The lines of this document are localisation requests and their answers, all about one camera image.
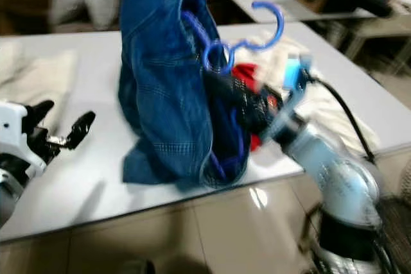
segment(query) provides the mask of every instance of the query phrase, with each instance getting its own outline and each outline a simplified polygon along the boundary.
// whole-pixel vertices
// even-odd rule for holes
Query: red cloth
[[[238,64],[232,69],[231,74],[245,83],[253,92],[258,93],[257,83],[253,77],[256,69],[256,64]],[[251,151],[258,149],[261,145],[261,139],[257,135],[251,135]]]

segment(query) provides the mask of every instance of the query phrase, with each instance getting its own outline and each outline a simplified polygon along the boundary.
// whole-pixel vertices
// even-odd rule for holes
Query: denim jacket
[[[125,182],[159,184],[179,178],[213,187],[228,185],[245,170],[245,154],[235,164],[238,128],[230,107],[210,99],[202,83],[198,60],[202,46],[180,18],[189,10],[210,39],[218,33],[206,0],[122,0],[120,28],[122,66],[119,102],[139,140],[126,155]],[[215,60],[225,64],[220,55]],[[210,156],[227,168],[221,178]]]

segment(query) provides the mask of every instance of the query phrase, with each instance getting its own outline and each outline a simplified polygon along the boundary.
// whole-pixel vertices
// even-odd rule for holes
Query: blue denim garment
[[[206,0],[122,0],[119,102],[140,136],[123,166],[125,182],[159,184],[190,178],[221,187],[245,170],[250,137],[233,127],[231,107],[207,97],[198,56],[202,46],[180,18],[189,10],[218,39]],[[222,53],[211,61],[225,65]],[[232,164],[243,137],[245,155]],[[211,150],[226,169],[221,179]]]

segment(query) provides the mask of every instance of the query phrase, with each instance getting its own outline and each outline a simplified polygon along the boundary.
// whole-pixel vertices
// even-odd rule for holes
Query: white towel
[[[266,31],[260,36],[249,38],[249,40],[256,44],[263,44],[270,38],[272,38],[272,33]],[[259,82],[260,86],[266,84],[281,93],[285,98],[287,91],[283,90],[282,86],[288,57],[309,53],[309,49],[305,46],[283,36],[273,48],[265,51],[254,52],[248,49],[240,49],[236,52],[236,64],[245,62],[257,64],[258,69],[254,73],[254,79]],[[311,70],[311,74],[319,78],[322,77],[314,69]],[[305,97],[295,111],[303,118],[315,120],[339,134],[344,144],[351,151],[363,153],[362,145],[345,112],[332,94],[323,86],[308,85]],[[357,117],[355,119],[370,148],[375,149],[379,144],[378,137],[363,121]]]
[[[76,53],[64,51],[50,58],[28,58],[16,40],[0,45],[0,100],[36,105],[50,99],[54,107],[41,126],[54,132],[71,91]]]

